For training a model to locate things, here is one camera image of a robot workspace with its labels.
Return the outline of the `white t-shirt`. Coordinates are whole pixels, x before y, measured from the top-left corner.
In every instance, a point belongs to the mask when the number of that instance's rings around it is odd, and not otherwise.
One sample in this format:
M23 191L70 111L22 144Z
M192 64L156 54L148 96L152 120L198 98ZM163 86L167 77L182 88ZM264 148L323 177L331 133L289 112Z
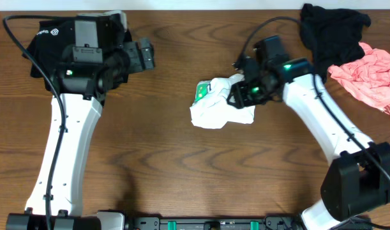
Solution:
M192 124L206 129L220 129L228 122L252 124L255 106L236 109L227 103L231 87L243 80L244 75L237 73L228 78L200 81L190 107Z

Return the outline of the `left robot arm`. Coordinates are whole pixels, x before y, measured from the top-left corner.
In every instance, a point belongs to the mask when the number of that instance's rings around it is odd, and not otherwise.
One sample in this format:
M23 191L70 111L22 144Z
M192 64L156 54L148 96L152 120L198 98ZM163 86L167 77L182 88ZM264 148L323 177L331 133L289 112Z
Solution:
M122 211L84 216L82 184L91 138L108 91L132 73L154 68L148 38L125 42L107 57L97 48L74 47L73 61L54 67L58 85L43 162L24 213L11 213L7 229L133 229Z

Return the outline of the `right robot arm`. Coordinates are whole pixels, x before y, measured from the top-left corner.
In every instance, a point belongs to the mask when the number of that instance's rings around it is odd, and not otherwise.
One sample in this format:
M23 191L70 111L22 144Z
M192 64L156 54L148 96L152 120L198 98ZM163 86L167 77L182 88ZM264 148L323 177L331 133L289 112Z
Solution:
M300 214L300 228L377 227L360 215L390 203L390 144L374 143L351 122L305 58L242 54L234 67L245 79L231 87L229 105L243 109L278 97L301 118L326 156L321 198Z

